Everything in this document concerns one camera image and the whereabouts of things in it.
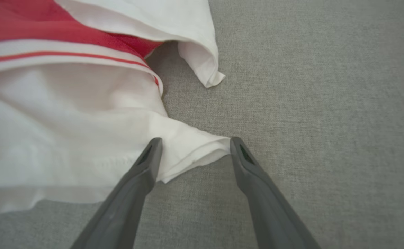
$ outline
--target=wrinkled cloth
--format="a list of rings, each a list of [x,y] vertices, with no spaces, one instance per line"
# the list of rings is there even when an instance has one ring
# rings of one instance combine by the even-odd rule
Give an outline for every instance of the wrinkled cloth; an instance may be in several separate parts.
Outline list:
[[[229,153],[228,138],[167,116],[143,59],[160,42],[85,26],[47,2],[51,17],[0,2],[0,212],[102,201],[154,137],[165,183]]]

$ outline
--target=fabric fold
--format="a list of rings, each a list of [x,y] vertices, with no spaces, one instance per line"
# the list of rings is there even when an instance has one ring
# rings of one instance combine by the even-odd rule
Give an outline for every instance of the fabric fold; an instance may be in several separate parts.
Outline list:
[[[1,72],[0,212],[102,201],[154,137],[164,182],[229,154],[228,138],[168,118],[146,72],[81,63]]]
[[[151,41],[179,41],[179,54],[205,87],[218,85],[219,51],[208,1],[56,0],[80,23]]]

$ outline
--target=gray upholstery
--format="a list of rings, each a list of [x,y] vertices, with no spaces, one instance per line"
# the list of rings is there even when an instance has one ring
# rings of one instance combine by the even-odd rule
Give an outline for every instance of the gray upholstery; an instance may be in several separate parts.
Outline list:
[[[148,59],[170,117],[239,136],[324,248],[404,249],[404,0],[213,0],[226,79]],[[0,249],[67,248],[98,208],[0,215]],[[148,196],[137,249],[257,248],[231,158]]]

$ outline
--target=gray tongs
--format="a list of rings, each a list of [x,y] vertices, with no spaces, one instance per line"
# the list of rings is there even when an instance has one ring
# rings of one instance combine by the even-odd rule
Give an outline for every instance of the gray tongs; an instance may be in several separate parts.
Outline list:
[[[248,198],[260,249],[319,249],[271,178],[239,137],[231,156],[237,186]],[[146,195],[153,189],[162,156],[162,139],[154,138],[122,177],[76,239],[72,249],[131,249]]]

